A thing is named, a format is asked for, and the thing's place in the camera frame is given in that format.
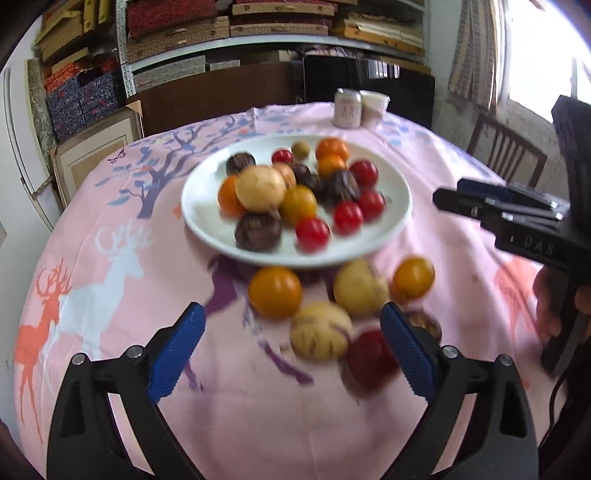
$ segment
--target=striped yellow fruit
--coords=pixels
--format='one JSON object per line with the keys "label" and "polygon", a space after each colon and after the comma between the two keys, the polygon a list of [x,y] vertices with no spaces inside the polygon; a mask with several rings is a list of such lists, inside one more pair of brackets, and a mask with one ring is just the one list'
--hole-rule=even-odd
{"label": "striped yellow fruit", "polygon": [[333,285],[336,303],[352,317],[378,315],[389,300],[388,284],[367,260],[343,265]]}
{"label": "striped yellow fruit", "polygon": [[349,348],[353,323],[336,303],[315,301],[291,321],[291,346],[296,355],[311,360],[341,358]]}

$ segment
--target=orange tomato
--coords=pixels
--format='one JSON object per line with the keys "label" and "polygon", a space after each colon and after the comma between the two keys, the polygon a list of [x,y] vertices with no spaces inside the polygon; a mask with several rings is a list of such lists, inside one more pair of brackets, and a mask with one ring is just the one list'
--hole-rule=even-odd
{"label": "orange tomato", "polygon": [[263,317],[281,320],[295,315],[300,309],[302,288],[300,279],[285,267],[260,269],[248,285],[248,299]]}
{"label": "orange tomato", "polygon": [[400,304],[417,300],[425,295],[435,281],[435,268],[423,257],[409,257],[394,272],[390,284],[392,299]]}
{"label": "orange tomato", "polygon": [[316,160],[320,160],[328,154],[338,155],[344,161],[349,159],[347,144],[340,138],[328,137],[320,140],[316,147]]}
{"label": "orange tomato", "polygon": [[323,178],[330,177],[335,171],[347,170],[345,161],[333,153],[326,154],[318,159],[318,175]]}
{"label": "orange tomato", "polygon": [[236,180],[238,175],[230,175],[223,181],[217,193],[217,202],[220,204],[220,210],[228,217],[240,217],[246,213],[246,209],[242,206],[238,197],[236,196]]}
{"label": "orange tomato", "polygon": [[287,225],[295,227],[305,218],[314,218],[317,206],[312,190],[303,185],[296,185],[285,193],[283,203],[279,207],[279,215]]}

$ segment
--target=metal shelf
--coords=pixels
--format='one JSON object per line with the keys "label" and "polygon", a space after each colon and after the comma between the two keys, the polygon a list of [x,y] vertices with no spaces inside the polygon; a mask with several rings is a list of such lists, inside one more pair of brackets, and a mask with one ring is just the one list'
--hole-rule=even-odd
{"label": "metal shelf", "polygon": [[[116,29],[117,29],[117,42],[119,50],[119,62],[121,64],[121,71],[123,74],[123,80],[125,85],[125,93],[127,97],[130,97],[136,93],[134,72],[139,70],[148,69],[153,65],[166,63],[172,61],[181,56],[188,56],[199,52],[205,52],[208,50],[214,50],[217,48],[228,48],[238,45],[256,45],[256,44],[276,44],[276,45],[330,45],[336,47],[349,47],[358,48],[360,50],[371,51],[375,53],[386,54],[390,56],[399,57],[406,60],[415,61],[424,64],[426,59],[412,55],[403,51],[399,51],[396,48],[391,48],[379,44],[368,43],[359,40],[350,40],[348,38],[340,37],[324,37],[320,35],[288,35],[288,34],[277,34],[277,35],[250,35],[247,37],[230,37],[222,40],[212,40],[202,43],[196,43],[193,45],[187,45],[180,48],[175,48],[158,55],[148,57],[146,59],[138,60],[133,63],[128,62],[127,58],[127,25],[125,10],[127,8],[127,2],[129,0],[116,0]],[[406,4],[409,7],[413,7],[416,10],[423,12],[423,30],[425,35],[425,49],[428,51],[428,8],[413,0],[395,0],[399,3]]]}
{"label": "metal shelf", "polygon": [[212,40],[207,42],[196,43],[193,45],[187,45],[185,47],[175,48],[157,55],[153,55],[146,59],[138,60],[129,64],[132,72],[150,67],[156,63],[170,61],[183,55],[189,55],[207,50],[213,50],[214,48],[226,48],[234,47],[236,45],[253,45],[263,43],[275,43],[275,44],[318,44],[318,45],[332,45],[338,47],[349,47],[359,48],[361,50],[369,50],[377,53],[384,53],[387,55],[394,55],[407,60],[417,61],[419,63],[424,62],[424,58],[405,53],[403,51],[396,50],[395,48],[377,45],[374,43],[367,43],[359,40],[350,40],[348,38],[340,37],[325,37],[322,35],[288,35],[288,34],[277,34],[277,35],[249,35],[247,37],[230,37],[223,38],[221,40]]}

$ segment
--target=can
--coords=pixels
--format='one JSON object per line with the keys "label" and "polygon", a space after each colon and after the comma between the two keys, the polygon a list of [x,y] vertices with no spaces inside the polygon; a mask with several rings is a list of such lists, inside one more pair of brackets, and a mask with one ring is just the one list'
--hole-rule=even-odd
{"label": "can", "polygon": [[361,126],[361,112],[361,94],[357,90],[337,89],[335,93],[334,126],[339,128],[359,128]]}

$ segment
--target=blue patterned box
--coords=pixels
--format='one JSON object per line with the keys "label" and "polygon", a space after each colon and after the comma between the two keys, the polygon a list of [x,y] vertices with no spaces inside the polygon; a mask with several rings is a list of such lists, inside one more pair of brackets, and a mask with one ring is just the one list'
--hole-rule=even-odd
{"label": "blue patterned box", "polygon": [[84,112],[86,117],[86,123],[88,125],[93,124],[100,120],[101,118],[109,115],[109,113],[117,110],[120,107],[121,103],[117,98],[111,98],[106,102],[103,102],[101,105],[94,107],[87,112]]}
{"label": "blue patterned box", "polygon": [[88,125],[80,103],[74,103],[53,117],[53,129],[60,142],[84,130]]}
{"label": "blue patterned box", "polygon": [[92,94],[82,97],[82,110],[86,113],[97,107],[104,106],[106,102],[112,100],[123,103],[124,98],[121,90],[114,89],[112,83],[107,83]]}
{"label": "blue patterned box", "polygon": [[73,103],[79,103],[81,95],[82,87],[78,83],[78,76],[74,75],[47,95],[47,106],[51,116],[56,116]]}

